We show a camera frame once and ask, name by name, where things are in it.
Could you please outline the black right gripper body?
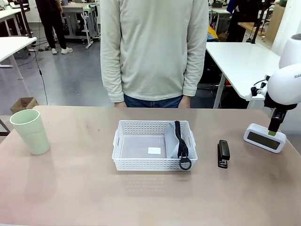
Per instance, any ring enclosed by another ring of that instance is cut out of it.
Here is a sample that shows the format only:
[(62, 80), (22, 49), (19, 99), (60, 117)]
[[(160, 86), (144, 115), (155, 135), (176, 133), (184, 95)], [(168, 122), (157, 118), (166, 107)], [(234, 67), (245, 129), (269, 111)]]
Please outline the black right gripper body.
[(275, 102), (268, 93), (265, 95), (264, 106), (273, 109), (272, 117), (278, 114), (286, 114), (288, 110), (292, 110), (297, 107), (297, 104), (283, 105)]

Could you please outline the person's left hand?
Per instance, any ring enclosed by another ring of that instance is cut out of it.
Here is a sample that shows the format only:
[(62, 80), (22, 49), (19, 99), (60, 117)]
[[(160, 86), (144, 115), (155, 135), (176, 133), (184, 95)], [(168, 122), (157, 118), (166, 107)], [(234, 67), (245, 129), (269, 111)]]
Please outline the person's left hand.
[(179, 108), (189, 109), (190, 108), (190, 101), (191, 101), (191, 97), (183, 96), (180, 103), (179, 103)]

